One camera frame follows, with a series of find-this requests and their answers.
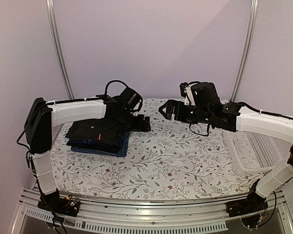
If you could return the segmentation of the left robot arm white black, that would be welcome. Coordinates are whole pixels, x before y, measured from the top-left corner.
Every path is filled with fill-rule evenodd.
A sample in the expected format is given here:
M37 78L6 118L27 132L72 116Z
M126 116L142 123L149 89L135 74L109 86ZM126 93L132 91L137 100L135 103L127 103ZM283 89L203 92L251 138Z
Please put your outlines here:
M134 132L149 132L150 120L144 115L134 115L141 110L143 100L140 95L126 97L118 95L97 95L91 98L80 98L64 101L46 101L39 97L34 100L25 120L23 131L17 138L25 137L31 155L27 160L33 176L40 187L40 193L46 195L44 204L53 212L63 207L53 179L50 161L52 148L52 129L59 125L88 119L114 119Z

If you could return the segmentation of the dark blue checked shirt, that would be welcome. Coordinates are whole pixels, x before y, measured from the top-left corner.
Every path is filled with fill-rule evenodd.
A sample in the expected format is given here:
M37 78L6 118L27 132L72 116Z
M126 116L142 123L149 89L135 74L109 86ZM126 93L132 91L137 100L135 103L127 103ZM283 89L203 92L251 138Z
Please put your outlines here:
M128 151L128 144L122 145L121 147L122 147L122 150L116 154L96 151L96 150L81 149L78 147L71 147L71 151L78 152L78 153L98 154L98 155L104 155L104 156L126 157L127 151Z

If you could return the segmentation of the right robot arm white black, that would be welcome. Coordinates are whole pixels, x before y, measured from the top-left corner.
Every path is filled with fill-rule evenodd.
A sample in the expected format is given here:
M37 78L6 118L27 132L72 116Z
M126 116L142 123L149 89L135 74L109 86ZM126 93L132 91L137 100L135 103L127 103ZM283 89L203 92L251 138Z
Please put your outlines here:
M242 102L193 106L172 99L159 107L159 112L168 120L173 118L187 124L204 123L208 127L230 132L256 133L291 144L289 158L259 179L254 187L254 194L243 201L243 209L248 213L254 212L261 206L262 199L293 178L293 117L291 116L255 111Z

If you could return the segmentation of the black pinstriped long sleeve shirt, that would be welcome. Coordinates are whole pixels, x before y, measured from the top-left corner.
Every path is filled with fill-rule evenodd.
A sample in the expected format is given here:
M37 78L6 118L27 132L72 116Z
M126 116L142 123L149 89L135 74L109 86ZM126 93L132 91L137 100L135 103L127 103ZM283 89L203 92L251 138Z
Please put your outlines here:
M116 145L129 131L126 125L114 119L86 119L73 122L65 137Z

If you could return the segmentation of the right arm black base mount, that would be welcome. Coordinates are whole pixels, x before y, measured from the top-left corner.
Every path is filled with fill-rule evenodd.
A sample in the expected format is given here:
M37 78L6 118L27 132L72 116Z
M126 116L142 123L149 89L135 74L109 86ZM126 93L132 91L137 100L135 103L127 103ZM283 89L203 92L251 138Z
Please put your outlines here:
M268 204L265 198L262 198L251 188L244 199L229 201L226 203L226 212L229 217L243 216L241 222L248 229L256 229L263 221Z

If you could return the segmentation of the blue plaid shirt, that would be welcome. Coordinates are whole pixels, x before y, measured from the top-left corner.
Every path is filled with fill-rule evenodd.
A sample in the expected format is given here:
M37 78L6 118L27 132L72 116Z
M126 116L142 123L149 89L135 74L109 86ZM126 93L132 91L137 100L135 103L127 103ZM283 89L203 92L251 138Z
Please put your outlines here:
M98 134L95 140L86 139L69 139L67 145L104 145L104 146L117 146L128 144L131 132L116 133L111 134Z

